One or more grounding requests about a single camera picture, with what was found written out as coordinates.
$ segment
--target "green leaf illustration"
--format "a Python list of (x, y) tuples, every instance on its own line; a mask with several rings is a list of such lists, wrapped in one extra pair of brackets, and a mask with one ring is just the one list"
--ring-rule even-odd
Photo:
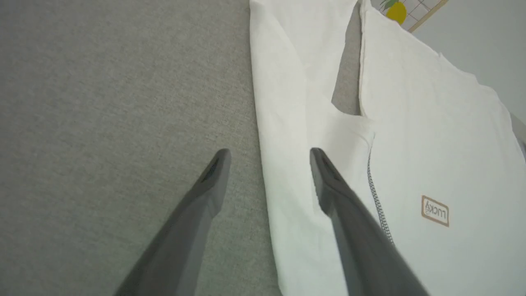
[(388, 0), (383, 6), (383, 10), (390, 9), (398, 0)]

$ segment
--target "grid pattern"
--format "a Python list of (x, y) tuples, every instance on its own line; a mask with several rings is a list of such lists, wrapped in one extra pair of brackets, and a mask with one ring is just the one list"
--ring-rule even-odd
[[(400, 0), (403, 2), (404, 6), (407, 9), (407, 17), (402, 28), (412, 32), (416, 27), (415, 25), (430, 13), (430, 11), (439, 5), (443, 0)], [(371, 0), (373, 7), (378, 9), (383, 15), (388, 11), (386, 9), (383, 11), (380, 7), (382, 0)]]

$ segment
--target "printed logo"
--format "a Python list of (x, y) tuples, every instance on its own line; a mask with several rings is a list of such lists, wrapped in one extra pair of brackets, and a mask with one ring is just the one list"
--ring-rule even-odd
[(422, 195), (422, 217), (449, 227), (448, 206), (425, 195)]

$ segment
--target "gray upholstery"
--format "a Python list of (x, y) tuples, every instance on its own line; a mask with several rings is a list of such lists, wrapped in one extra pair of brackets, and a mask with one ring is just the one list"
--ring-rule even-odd
[[(197, 295), (280, 295), (248, 0), (0, 3), (0, 294), (111, 295), (220, 148)], [(351, 21), (335, 104), (356, 111)]]

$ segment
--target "yellow fruit illustration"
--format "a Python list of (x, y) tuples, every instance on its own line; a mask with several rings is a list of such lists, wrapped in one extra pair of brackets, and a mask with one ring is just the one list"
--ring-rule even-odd
[(385, 2), (384, 9), (389, 9), (386, 17), (398, 22), (400, 25), (404, 23), (407, 16), (406, 7), (398, 0), (389, 0)]

